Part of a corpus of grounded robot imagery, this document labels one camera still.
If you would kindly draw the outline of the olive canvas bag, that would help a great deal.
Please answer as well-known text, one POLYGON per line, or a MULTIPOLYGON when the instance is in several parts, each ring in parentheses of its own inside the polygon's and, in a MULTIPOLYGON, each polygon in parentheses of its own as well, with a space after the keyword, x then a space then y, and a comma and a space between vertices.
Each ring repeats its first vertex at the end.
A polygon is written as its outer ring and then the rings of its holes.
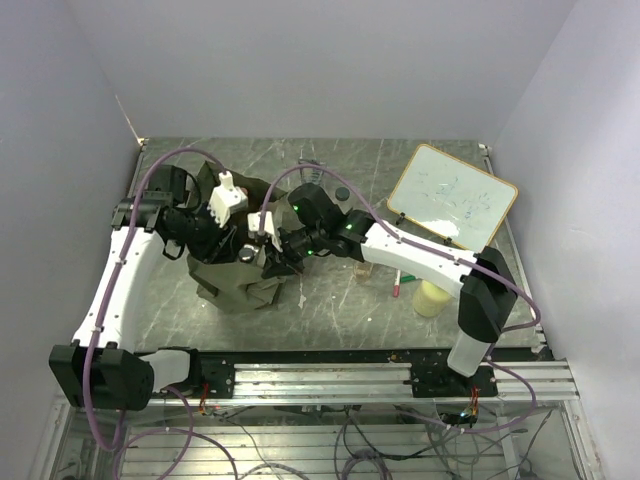
POLYGON ((187 265, 191 278, 198 284, 197 294, 227 314, 247 313, 272 305, 278 296, 283 276, 262 277, 265 255, 256 262, 238 260, 239 250, 249 244, 247 215, 260 209, 269 183, 238 172, 234 184, 245 191, 248 209, 230 216, 220 246, 209 241, 188 246, 187 265))

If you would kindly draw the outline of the clear bottle with black label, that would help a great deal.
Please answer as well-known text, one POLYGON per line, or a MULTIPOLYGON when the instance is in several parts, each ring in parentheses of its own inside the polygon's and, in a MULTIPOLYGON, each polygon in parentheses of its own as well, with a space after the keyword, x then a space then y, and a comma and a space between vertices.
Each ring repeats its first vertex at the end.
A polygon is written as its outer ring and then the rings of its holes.
POLYGON ((348 214, 353 208, 354 197, 351 191, 345 186, 340 186, 335 189, 334 199, 343 214, 348 214))

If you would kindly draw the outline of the small clear bottle grey cap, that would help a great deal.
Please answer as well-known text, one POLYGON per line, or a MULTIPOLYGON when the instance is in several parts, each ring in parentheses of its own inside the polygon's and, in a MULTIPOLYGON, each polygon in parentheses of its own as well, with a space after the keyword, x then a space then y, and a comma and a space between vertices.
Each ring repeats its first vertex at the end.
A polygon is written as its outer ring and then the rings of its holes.
POLYGON ((243 245, 237 255, 237 260, 243 264, 255 265, 258 261, 261 248, 251 244, 243 245))

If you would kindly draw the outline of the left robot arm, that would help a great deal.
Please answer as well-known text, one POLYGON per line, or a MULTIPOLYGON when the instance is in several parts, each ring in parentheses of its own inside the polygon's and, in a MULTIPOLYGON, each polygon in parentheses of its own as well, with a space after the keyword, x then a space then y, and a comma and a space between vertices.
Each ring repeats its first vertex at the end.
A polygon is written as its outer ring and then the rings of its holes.
POLYGON ((71 342, 49 356, 72 406, 141 411, 168 386, 182 397, 202 389, 196 349, 164 347, 138 356, 134 344, 140 299, 158 260, 171 256, 167 245, 209 260, 235 231, 230 218, 247 197, 230 172, 210 178, 206 187, 184 169, 161 165, 116 206, 110 254, 88 313, 71 342))

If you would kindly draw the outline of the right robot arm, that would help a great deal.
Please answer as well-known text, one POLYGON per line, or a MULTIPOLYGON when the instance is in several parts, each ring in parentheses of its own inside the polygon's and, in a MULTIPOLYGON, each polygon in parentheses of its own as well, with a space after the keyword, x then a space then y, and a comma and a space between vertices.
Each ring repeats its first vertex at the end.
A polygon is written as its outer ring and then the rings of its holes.
POLYGON ((475 385, 476 372, 517 299, 516 283, 498 250, 485 247, 475 253, 427 241, 366 210, 342 210, 312 183, 291 191, 286 202, 299 228, 281 226, 267 206, 250 220, 251 229, 271 242, 270 265, 297 270, 304 259, 328 254, 389 267, 435 285, 458 301, 459 332, 440 373, 442 387, 459 396, 475 385))

